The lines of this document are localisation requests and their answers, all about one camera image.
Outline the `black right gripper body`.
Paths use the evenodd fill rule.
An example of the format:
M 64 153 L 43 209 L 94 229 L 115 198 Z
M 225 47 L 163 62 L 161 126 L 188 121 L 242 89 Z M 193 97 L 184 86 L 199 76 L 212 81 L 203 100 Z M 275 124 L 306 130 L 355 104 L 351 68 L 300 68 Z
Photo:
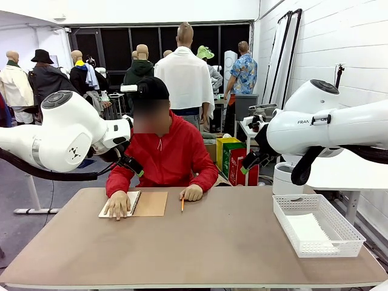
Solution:
M 268 153 L 261 153 L 259 151 L 252 152 L 254 154 L 253 165 L 265 167 L 270 163 L 270 155 Z

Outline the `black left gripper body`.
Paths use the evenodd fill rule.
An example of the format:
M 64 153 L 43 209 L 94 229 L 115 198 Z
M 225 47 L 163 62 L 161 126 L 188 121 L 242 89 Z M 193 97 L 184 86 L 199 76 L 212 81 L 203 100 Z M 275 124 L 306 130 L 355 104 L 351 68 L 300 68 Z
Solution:
M 139 172 L 139 163 L 133 157 L 123 155 L 122 157 L 120 157 L 118 165 L 129 169 L 132 172 Z

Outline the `person's right hand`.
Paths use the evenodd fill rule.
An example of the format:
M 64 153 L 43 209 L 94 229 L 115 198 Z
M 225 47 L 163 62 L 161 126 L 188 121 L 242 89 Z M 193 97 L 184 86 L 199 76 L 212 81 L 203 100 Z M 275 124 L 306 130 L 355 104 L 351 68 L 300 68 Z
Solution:
M 127 217 L 130 208 L 131 203 L 127 192 L 119 190 L 112 194 L 108 199 L 104 214 L 109 215 L 109 218 L 115 216 L 116 220 L 120 221 L 121 218 Z

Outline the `person's left hand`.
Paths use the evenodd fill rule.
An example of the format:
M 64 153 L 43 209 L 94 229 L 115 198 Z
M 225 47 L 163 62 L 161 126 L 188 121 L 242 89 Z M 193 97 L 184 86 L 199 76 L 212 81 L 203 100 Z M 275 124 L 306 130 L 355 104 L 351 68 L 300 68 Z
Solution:
M 179 199 L 185 201 L 198 201 L 203 196 L 203 190 L 200 186 L 192 184 L 186 187 L 180 194 Z

